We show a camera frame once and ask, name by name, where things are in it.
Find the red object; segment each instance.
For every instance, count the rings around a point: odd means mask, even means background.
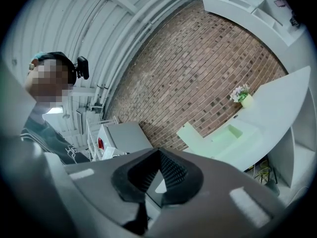
[[[101,138],[98,138],[98,147],[104,150],[104,143]]]

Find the person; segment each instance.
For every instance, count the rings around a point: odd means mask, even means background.
[[[65,165],[88,162],[89,159],[55,131],[43,119],[43,114],[61,103],[75,82],[76,68],[64,53],[40,52],[29,64],[24,86],[36,100],[36,105],[21,132],[22,140],[37,142],[45,152],[57,154]]]

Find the brick wall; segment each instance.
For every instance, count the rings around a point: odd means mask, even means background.
[[[183,150],[176,132],[184,123],[206,136],[241,108],[229,100],[235,87],[247,83],[255,92],[285,74],[259,40],[196,0],[151,36],[125,72],[107,117],[136,120],[154,147]]]

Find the white flowers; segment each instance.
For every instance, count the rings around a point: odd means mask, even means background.
[[[233,100],[233,102],[243,101],[249,94],[249,90],[250,90],[250,87],[247,84],[244,84],[242,87],[238,86],[230,94],[230,100]]]

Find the flower vase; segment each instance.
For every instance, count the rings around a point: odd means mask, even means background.
[[[251,94],[248,94],[247,97],[241,102],[242,106],[246,109],[248,107],[250,107],[253,103],[253,97],[251,96]]]

